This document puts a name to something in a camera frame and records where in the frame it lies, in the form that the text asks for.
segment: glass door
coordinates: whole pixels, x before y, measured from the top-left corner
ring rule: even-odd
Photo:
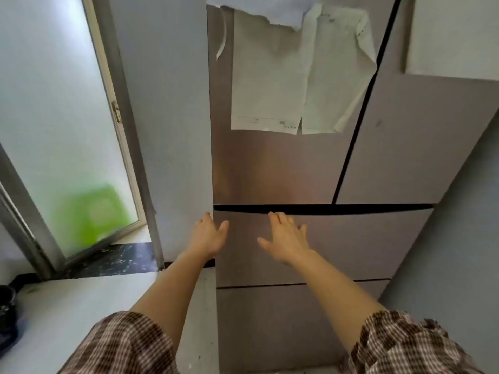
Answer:
[[[91,0],[2,0],[0,182],[56,270],[146,224]]]

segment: person's left hand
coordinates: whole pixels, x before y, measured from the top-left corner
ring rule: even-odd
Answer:
[[[209,212],[205,212],[203,219],[196,222],[187,251],[199,254],[208,261],[221,251],[227,240],[227,233],[228,220],[223,221],[217,229]]]

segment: plaid sleeve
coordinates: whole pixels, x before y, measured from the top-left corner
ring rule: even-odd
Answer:
[[[147,316],[121,311],[99,321],[60,374],[178,374],[171,339]]]
[[[482,373],[437,322],[417,323],[397,311],[380,311],[366,319],[349,364],[357,374]]]

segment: gray wall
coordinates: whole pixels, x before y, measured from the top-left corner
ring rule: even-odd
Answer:
[[[418,319],[437,320],[483,371],[497,370],[499,112],[382,301]]]
[[[213,208],[206,0],[110,0],[165,261]]]
[[[18,274],[33,272],[33,266],[0,224],[0,285],[7,285]]]

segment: frosted glass panel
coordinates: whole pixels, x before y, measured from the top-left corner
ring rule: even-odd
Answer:
[[[138,220],[81,0],[2,0],[0,112],[0,143],[66,257]]]

